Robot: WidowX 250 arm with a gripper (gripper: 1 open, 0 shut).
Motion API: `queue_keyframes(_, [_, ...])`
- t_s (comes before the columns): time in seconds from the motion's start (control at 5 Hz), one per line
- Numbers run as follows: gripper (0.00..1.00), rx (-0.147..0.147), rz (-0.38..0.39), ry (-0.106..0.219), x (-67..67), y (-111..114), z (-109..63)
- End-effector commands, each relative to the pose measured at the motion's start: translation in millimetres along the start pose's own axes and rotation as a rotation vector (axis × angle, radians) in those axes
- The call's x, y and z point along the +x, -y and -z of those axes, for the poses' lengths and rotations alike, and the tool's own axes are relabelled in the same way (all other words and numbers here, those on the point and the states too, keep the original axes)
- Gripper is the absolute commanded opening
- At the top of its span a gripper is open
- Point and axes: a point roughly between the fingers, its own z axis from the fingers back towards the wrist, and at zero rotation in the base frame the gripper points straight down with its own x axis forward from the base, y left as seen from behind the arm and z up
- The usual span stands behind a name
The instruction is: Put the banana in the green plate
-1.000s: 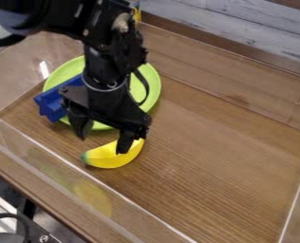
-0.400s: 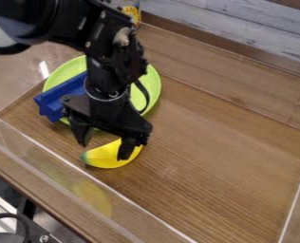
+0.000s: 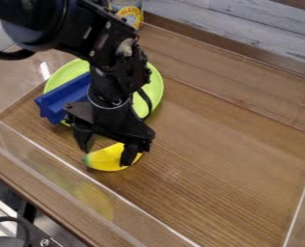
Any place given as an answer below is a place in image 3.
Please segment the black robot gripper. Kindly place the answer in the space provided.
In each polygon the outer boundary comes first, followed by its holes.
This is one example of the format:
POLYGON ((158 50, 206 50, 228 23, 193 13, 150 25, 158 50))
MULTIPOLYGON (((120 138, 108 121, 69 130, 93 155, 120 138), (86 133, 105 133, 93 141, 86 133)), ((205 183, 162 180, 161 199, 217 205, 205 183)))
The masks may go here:
POLYGON ((73 134, 80 149, 89 153, 96 143, 96 134, 125 145, 121 166, 132 166, 137 155, 150 151, 156 132, 134 111, 134 97, 120 105, 108 105, 101 99, 76 101, 65 107, 73 134))

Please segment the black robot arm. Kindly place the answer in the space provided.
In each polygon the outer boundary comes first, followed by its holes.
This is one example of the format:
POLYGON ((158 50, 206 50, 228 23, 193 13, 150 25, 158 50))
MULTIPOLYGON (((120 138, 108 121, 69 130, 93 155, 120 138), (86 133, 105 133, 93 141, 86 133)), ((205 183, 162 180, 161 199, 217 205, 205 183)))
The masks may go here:
POLYGON ((0 22, 20 46, 0 60, 22 60, 56 49, 90 64, 88 100, 65 107, 74 137, 89 151, 97 134, 125 144, 120 164, 149 151, 154 130, 134 111, 134 94, 150 83, 152 69, 136 28, 106 0, 0 0, 0 22))

